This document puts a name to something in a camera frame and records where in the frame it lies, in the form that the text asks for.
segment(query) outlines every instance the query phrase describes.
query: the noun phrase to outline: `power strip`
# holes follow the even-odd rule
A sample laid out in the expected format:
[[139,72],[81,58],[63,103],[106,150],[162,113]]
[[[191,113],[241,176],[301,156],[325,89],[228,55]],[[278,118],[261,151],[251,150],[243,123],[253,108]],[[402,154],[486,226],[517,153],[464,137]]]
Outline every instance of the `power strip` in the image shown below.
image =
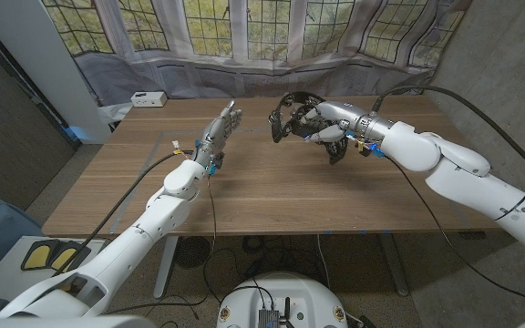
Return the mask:
[[165,92],[135,92],[131,101],[135,107],[163,107],[168,98]]

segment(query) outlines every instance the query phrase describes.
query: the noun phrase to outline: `sheer curtain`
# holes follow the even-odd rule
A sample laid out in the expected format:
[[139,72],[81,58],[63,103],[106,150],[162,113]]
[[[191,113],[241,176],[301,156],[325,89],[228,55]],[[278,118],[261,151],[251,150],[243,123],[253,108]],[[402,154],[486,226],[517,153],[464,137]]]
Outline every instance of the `sheer curtain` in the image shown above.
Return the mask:
[[370,95],[426,82],[451,0],[43,0],[99,106],[170,98]]

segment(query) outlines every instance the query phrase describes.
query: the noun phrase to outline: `yellow pad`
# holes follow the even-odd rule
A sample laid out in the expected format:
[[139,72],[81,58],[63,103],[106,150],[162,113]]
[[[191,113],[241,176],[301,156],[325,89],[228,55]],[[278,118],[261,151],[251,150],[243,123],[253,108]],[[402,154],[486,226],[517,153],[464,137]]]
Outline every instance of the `yellow pad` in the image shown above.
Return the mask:
[[50,247],[48,245],[42,245],[29,254],[26,264],[24,265],[25,269],[35,269],[46,267],[46,259],[50,253]]
[[[62,253],[58,255],[58,257],[56,257],[56,259],[52,262],[52,265],[51,265],[52,269],[54,270],[60,269],[62,264],[68,261],[70,256],[72,256],[72,254],[74,254],[76,251],[77,251],[76,249],[68,249],[68,250],[62,251]],[[67,267],[63,270],[63,272],[66,272],[68,270],[68,267],[69,265],[67,265]]]

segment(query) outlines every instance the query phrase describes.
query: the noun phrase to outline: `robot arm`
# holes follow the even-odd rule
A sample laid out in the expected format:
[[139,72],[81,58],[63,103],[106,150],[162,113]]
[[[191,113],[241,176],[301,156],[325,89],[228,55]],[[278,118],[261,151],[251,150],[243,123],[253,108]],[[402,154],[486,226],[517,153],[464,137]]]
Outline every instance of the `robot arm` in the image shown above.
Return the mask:
[[362,143],[379,144],[406,169],[428,171],[427,185],[436,193],[485,214],[525,244],[525,192],[489,174],[489,163],[477,152],[434,133],[417,134],[406,123],[393,123],[346,103],[322,102],[304,118],[318,116],[337,124],[305,141],[334,142],[351,132]]
[[198,195],[195,181],[220,166],[226,139],[238,127],[242,112],[232,101],[204,130],[192,159],[184,160],[151,197],[145,212],[89,263],[42,281],[11,301],[0,318],[29,313],[41,318],[89,317],[103,313],[115,292],[151,247],[180,226]]

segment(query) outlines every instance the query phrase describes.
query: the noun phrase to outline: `wooden table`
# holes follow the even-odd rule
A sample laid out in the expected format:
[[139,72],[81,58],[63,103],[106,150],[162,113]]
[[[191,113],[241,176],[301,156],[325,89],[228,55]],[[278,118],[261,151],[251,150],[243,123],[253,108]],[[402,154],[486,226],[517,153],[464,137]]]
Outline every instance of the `wooden table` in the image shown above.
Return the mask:
[[[371,108],[376,97],[338,97]],[[88,165],[44,225],[50,236],[83,236],[98,225],[139,173],[173,151],[172,140],[192,149],[194,140],[229,99],[169,100],[164,108],[133,108]],[[267,118],[278,98],[236,99],[242,123],[227,142],[222,169],[211,177],[218,234],[307,234],[437,231],[435,222],[401,173],[387,160],[364,158],[350,147],[328,164],[323,146],[289,136],[271,138]],[[424,96],[388,97],[383,117],[420,131],[467,141]],[[167,160],[139,184],[101,234],[123,232],[144,210],[147,199],[184,159]],[[494,230],[497,225],[428,188],[424,173],[408,173],[448,231]],[[212,235],[213,219],[205,183],[177,235]]]

